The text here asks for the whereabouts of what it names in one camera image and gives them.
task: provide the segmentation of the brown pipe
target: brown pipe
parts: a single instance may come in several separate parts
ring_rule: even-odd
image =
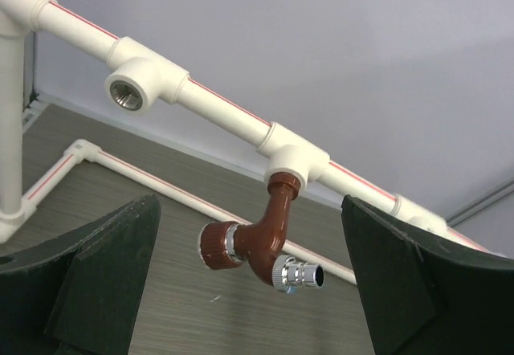
[[[200,234],[198,249],[207,267],[240,267],[248,260],[253,272],[266,284],[273,285],[273,263],[282,251],[288,232],[291,202],[298,196],[300,180],[289,173],[275,173],[267,184],[270,198],[264,216],[255,224],[213,222]],[[228,241],[227,232],[234,231]],[[233,244],[233,251],[227,249]]]

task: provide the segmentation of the threaded hole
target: threaded hole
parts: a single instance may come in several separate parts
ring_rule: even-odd
[[[143,106],[141,94],[131,84],[114,82],[109,91],[114,101],[125,110],[135,112]]]
[[[322,267],[316,268],[316,273],[314,274],[314,281],[316,281],[316,285],[318,287],[323,286],[324,283],[324,270]]]
[[[10,263],[13,260],[14,259],[10,256],[2,256],[0,257],[0,265]]]

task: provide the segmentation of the metal connector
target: metal connector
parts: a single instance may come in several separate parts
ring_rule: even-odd
[[[297,288],[321,288],[324,270],[318,264],[301,263],[294,256],[281,255],[273,264],[273,286],[277,291],[291,294]]]

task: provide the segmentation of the black object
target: black object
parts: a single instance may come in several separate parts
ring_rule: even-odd
[[[514,260],[346,196],[343,227],[377,355],[514,353]]]
[[[0,354],[128,353],[159,220],[145,196],[0,257]]]

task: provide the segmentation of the wood grain surface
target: wood grain surface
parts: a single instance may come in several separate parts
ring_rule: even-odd
[[[25,134],[24,190],[77,138],[248,220],[258,220],[266,204],[262,182],[56,106]],[[77,228],[149,192],[84,162],[0,247],[0,255]],[[198,232],[210,220],[168,198],[160,200],[161,225],[131,354],[373,354],[353,285],[327,275],[321,290],[285,296],[257,280],[248,266],[210,271],[196,249]],[[288,238],[350,266],[338,210],[298,198]]]

